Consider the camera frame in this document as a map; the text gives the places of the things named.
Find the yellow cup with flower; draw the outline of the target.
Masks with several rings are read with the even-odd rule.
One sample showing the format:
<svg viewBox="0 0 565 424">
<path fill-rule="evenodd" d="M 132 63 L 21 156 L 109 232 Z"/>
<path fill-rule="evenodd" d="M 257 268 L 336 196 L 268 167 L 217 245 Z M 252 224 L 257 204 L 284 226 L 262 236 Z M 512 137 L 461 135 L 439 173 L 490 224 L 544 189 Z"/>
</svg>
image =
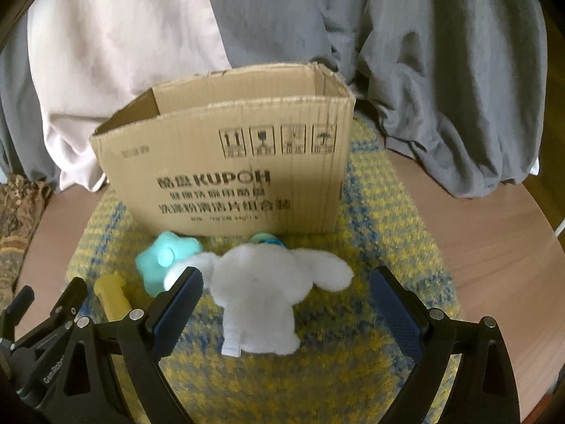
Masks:
<svg viewBox="0 0 565 424">
<path fill-rule="evenodd" d="M 103 275 L 94 283 L 94 293 L 101 302 L 108 322 L 122 320 L 132 310 L 124 288 L 125 279 L 119 273 Z"/>
</svg>

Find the teal star plush toy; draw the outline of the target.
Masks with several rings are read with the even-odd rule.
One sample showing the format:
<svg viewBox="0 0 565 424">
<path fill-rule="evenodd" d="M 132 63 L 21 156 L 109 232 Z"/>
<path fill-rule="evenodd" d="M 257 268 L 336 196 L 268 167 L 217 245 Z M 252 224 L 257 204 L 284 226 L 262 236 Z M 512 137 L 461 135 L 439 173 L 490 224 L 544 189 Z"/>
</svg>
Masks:
<svg viewBox="0 0 565 424">
<path fill-rule="evenodd" d="M 151 246 L 135 258 L 135 266 L 143 280 L 144 290 L 151 297 L 156 297 L 165 290 L 165 277 L 173 265 L 203 251 L 202 243 L 194 237 L 162 232 Z"/>
</svg>

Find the white plush dog toy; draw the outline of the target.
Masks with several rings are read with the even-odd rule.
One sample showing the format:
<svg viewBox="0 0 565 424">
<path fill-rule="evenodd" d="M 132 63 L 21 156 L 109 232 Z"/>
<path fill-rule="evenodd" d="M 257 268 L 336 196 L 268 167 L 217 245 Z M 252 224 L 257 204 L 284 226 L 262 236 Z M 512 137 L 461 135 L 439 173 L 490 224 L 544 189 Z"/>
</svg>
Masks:
<svg viewBox="0 0 565 424">
<path fill-rule="evenodd" d="M 205 252 L 173 265 L 164 288 L 170 290 L 188 267 L 200 271 L 204 288 L 223 309 L 221 354 L 230 357 L 294 353 L 301 341 L 293 307 L 315 286 L 339 292 L 353 278 L 350 265 L 330 252 L 244 243 L 223 255 Z"/>
</svg>

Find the beige curtain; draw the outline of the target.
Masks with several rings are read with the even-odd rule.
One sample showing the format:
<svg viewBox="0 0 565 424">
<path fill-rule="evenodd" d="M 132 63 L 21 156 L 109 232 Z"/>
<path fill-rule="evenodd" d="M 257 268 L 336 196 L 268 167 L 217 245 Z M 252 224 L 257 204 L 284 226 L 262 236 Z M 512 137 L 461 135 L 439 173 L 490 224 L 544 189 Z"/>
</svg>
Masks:
<svg viewBox="0 0 565 424">
<path fill-rule="evenodd" d="M 210 0 L 35 0 L 27 35 L 60 189 L 101 188 L 90 136 L 145 90 L 230 66 Z"/>
</svg>

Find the brown patterned fabric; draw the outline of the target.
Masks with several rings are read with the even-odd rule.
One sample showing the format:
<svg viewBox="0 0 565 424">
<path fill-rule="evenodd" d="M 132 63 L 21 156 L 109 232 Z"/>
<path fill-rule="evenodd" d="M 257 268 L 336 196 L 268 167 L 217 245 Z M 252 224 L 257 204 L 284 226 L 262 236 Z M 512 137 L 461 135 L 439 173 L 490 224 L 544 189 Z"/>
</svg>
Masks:
<svg viewBox="0 0 565 424">
<path fill-rule="evenodd" d="M 45 181 L 10 174 L 1 184 L 1 308 L 14 298 L 25 256 L 54 191 Z"/>
</svg>

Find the grey curtain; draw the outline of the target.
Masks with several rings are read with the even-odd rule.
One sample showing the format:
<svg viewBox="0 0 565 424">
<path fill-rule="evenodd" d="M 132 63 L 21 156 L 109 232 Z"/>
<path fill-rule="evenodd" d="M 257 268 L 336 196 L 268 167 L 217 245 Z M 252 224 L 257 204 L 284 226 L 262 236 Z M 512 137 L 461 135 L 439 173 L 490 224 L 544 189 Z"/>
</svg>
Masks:
<svg viewBox="0 0 565 424">
<path fill-rule="evenodd" d="M 339 73 L 385 145 L 448 193 L 536 173 L 548 48 L 538 0 L 210 0 L 230 68 L 316 61 Z M 1 0 L 1 171 L 57 189 L 31 79 L 28 11 Z"/>
</svg>

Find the brown cardboard box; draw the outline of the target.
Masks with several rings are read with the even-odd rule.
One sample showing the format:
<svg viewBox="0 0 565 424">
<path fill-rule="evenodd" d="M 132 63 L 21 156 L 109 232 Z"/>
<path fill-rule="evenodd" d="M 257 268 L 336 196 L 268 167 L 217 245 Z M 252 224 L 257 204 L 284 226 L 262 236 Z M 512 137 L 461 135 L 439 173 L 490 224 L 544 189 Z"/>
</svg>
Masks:
<svg viewBox="0 0 565 424">
<path fill-rule="evenodd" d="M 90 143 L 152 234 L 324 234 L 337 222 L 354 105 L 319 63 L 249 66 L 153 87 Z"/>
</svg>

